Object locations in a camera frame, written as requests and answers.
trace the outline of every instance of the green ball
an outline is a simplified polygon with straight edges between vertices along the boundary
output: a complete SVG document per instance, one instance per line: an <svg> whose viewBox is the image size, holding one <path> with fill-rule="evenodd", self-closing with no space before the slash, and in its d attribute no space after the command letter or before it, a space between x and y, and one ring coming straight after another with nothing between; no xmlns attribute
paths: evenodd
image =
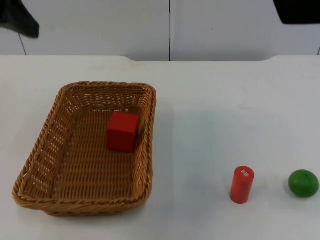
<svg viewBox="0 0 320 240"><path fill-rule="evenodd" d="M300 198L309 198L315 195L319 189L319 181L316 175L308 170L294 171L289 177L290 190Z"/></svg>

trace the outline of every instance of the woven wicker texture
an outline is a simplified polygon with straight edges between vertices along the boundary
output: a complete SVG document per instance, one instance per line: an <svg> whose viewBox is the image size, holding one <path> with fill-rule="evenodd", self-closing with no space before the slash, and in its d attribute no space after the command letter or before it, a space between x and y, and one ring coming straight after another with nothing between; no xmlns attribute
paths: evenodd
<svg viewBox="0 0 320 240"><path fill-rule="evenodd" d="M142 83L78 82L58 93L12 191L49 215L109 215L135 209L152 190L156 91ZM134 153L108 150L114 111L140 117Z"/></svg>

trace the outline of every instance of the white wall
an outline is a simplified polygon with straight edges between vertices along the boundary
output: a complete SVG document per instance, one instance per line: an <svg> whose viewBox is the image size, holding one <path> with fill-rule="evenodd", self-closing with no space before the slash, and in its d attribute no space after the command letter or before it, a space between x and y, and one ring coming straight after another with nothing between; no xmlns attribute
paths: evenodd
<svg viewBox="0 0 320 240"><path fill-rule="evenodd" d="M24 55L19 35L5 28L0 28L0 55Z"/></svg>
<svg viewBox="0 0 320 240"><path fill-rule="evenodd" d="M28 55L120 55L169 60L168 0L23 0L40 24Z"/></svg>
<svg viewBox="0 0 320 240"><path fill-rule="evenodd" d="M320 25L283 25L273 0L171 0L173 61L316 55Z"/></svg>

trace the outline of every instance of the red cube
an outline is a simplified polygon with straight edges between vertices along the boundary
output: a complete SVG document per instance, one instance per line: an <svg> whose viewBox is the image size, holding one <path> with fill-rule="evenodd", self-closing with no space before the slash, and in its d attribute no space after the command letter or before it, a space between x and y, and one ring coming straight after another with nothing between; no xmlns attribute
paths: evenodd
<svg viewBox="0 0 320 240"><path fill-rule="evenodd" d="M106 129L106 143L110 150L125 153L135 151L139 116L116 111Z"/></svg>

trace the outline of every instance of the black object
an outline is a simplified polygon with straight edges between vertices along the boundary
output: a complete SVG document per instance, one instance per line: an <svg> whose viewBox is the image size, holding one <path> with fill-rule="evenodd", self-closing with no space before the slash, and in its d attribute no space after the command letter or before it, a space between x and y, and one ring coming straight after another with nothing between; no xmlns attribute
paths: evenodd
<svg viewBox="0 0 320 240"><path fill-rule="evenodd" d="M0 24L30 38L39 37L39 24L21 0L0 0Z"/></svg>
<svg viewBox="0 0 320 240"><path fill-rule="evenodd" d="M273 0L283 24L320 24L320 0Z"/></svg>

